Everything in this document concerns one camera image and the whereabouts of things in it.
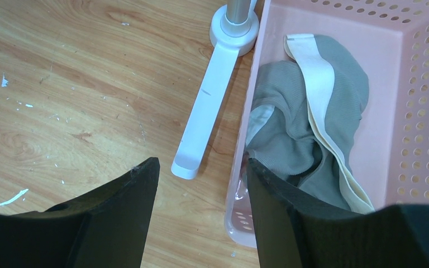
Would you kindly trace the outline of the white metal clothes rack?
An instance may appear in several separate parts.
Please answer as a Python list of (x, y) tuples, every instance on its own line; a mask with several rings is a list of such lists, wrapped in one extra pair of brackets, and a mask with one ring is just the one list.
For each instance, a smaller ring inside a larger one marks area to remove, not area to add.
[(196, 177), (237, 59), (254, 46), (259, 33), (255, 5), (256, 1), (228, 1), (211, 19), (213, 52), (171, 165), (179, 178)]

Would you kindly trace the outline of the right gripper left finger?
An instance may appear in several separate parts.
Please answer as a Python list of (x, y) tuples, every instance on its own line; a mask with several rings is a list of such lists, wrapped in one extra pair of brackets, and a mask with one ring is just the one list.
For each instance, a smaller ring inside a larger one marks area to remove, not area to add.
[(159, 159), (43, 212), (0, 214), (0, 267), (140, 267)]

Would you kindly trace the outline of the pink plastic basket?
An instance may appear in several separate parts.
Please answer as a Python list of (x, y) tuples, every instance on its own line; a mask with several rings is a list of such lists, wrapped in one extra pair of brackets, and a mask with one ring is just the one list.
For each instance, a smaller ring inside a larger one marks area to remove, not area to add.
[(265, 1), (226, 197), (226, 231), (243, 246), (256, 247), (240, 171), (258, 69), (302, 33), (334, 38), (368, 75), (349, 163), (374, 207), (429, 204), (429, 1)]

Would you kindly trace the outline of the grey underwear beige waistband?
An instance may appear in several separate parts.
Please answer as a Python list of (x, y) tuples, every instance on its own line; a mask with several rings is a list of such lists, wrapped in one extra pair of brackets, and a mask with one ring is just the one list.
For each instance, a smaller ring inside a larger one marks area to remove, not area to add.
[(283, 45), (286, 60), (259, 67), (245, 157), (328, 204), (372, 212), (349, 165), (368, 103), (368, 76), (329, 36), (291, 34)]

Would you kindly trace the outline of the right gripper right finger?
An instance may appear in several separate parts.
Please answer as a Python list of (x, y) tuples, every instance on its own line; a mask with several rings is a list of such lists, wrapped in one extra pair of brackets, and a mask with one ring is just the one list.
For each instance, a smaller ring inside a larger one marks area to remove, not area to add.
[(429, 267), (429, 205), (358, 214), (247, 165), (261, 267)]

